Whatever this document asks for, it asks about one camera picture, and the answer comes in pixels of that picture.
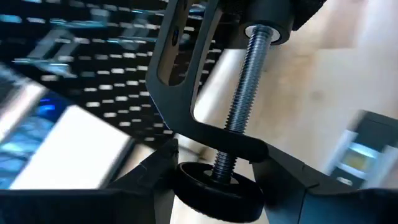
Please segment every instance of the blue light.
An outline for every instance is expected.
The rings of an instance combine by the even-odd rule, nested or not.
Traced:
[[[0,15],[0,21],[2,21],[2,22],[21,23],[22,19],[19,16],[1,14]]]
[[[39,115],[46,115],[48,111],[53,111],[55,110],[55,106],[54,105],[43,105],[40,106],[38,109],[38,114]]]

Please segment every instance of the metal threaded rod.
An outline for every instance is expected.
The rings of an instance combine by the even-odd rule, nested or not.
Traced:
[[[249,40],[239,84],[235,90],[229,110],[225,130],[243,134],[251,107],[256,96],[261,69],[272,41],[273,30],[264,25],[255,25]],[[225,152],[218,152],[211,177],[218,182],[229,183],[234,171],[236,157]]]

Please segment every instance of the black perforated panel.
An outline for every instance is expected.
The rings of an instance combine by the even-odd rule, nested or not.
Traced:
[[[0,62],[157,147],[174,134],[152,103],[145,75],[166,6],[160,0],[0,1]],[[185,76],[203,8],[192,8],[170,84]],[[216,39],[223,35],[228,31],[220,28],[212,41],[201,85],[227,44]]]

